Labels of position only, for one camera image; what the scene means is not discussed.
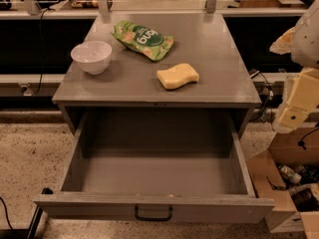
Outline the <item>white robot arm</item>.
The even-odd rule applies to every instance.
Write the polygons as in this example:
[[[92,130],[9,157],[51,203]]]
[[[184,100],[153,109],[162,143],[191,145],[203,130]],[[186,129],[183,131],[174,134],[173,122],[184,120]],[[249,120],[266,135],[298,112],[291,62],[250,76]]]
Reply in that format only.
[[[273,123],[276,132],[288,133],[300,127],[319,106],[319,0],[272,43],[270,51],[290,54],[302,67],[296,77],[286,79],[283,102]]]

